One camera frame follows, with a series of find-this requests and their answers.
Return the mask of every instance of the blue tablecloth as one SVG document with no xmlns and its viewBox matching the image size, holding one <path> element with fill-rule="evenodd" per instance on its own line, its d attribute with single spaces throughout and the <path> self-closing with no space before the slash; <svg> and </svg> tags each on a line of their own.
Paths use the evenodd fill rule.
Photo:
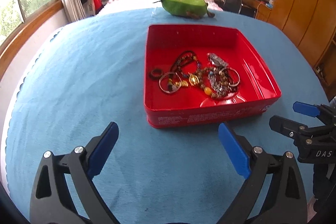
<svg viewBox="0 0 336 224">
<path fill-rule="evenodd" d="M 297 156 L 291 139 L 269 129 L 274 114 L 319 125 L 316 119 L 294 113 L 292 104 L 327 104 L 325 93 L 296 47 L 272 25 L 228 12 L 195 21 L 160 8 L 82 20 L 65 26 L 44 50 L 26 77 L 12 113 L 7 180 L 12 200 L 26 217 L 43 152 L 69 153 L 101 134 L 110 121 L 119 125 L 120 136 L 93 182 L 121 223 L 212 224 L 234 199 L 244 179 L 236 174 L 219 142 L 218 124 L 158 130 L 146 121 L 144 46 L 147 27 L 155 23 L 235 27 L 256 48 L 282 97 L 263 115 L 230 122 L 253 146 L 278 155 L 290 150 Z M 312 165 L 299 167 L 310 198 Z M 85 216 L 70 180 L 69 188 Z M 266 192 L 262 190 L 252 214 L 258 213 Z"/>
</svg>

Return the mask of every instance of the silver bolt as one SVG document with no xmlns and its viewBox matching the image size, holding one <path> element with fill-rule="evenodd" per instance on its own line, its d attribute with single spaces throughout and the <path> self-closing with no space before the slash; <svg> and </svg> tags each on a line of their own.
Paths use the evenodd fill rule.
<svg viewBox="0 0 336 224">
<path fill-rule="evenodd" d="M 290 152 L 290 151 L 287 151 L 286 152 L 286 157 L 289 158 L 289 159 L 292 159 L 294 157 L 293 153 Z"/>
<path fill-rule="evenodd" d="M 84 151 L 84 147 L 83 146 L 77 146 L 76 148 L 75 148 L 75 153 L 76 154 L 80 154 L 80 153 L 82 153 Z"/>
<path fill-rule="evenodd" d="M 50 151 L 45 151 L 43 156 L 47 159 L 51 156 L 51 152 Z"/>
<path fill-rule="evenodd" d="M 260 146 L 255 146 L 253 148 L 253 151 L 257 154 L 261 154 L 263 152 L 263 149 Z"/>
</svg>

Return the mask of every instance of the red box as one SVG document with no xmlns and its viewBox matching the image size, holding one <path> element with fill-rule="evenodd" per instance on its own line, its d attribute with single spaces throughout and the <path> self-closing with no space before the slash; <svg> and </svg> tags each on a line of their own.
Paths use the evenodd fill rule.
<svg viewBox="0 0 336 224">
<path fill-rule="evenodd" d="M 197 86 L 166 94 L 148 74 L 154 68 L 168 72 L 176 58 L 194 51 L 202 67 L 213 52 L 240 75 L 238 92 L 226 100 L 213 100 Z M 183 68 L 194 72 L 196 64 Z M 208 25 L 151 25 L 145 54 L 144 106 L 155 128 L 223 122 L 265 112 L 281 91 L 263 59 L 237 29 Z"/>
</svg>

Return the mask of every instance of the avocado plush toy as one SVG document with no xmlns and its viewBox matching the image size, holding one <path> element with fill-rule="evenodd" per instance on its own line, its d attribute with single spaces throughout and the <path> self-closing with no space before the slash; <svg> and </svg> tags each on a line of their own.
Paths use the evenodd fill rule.
<svg viewBox="0 0 336 224">
<path fill-rule="evenodd" d="M 215 14 L 208 11 L 204 0 L 159 0 L 162 7 L 172 15 L 200 19 L 205 14 L 214 17 Z"/>
</svg>

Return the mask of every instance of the wooden window frame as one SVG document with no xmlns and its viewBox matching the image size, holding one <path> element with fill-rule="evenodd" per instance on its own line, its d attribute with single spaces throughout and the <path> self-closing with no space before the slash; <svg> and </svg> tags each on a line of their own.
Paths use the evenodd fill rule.
<svg viewBox="0 0 336 224">
<path fill-rule="evenodd" d="M 51 0 L 29 15 L 0 45 L 0 81 L 21 47 L 44 22 L 63 9 L 61 0 Z"/>
</svg>

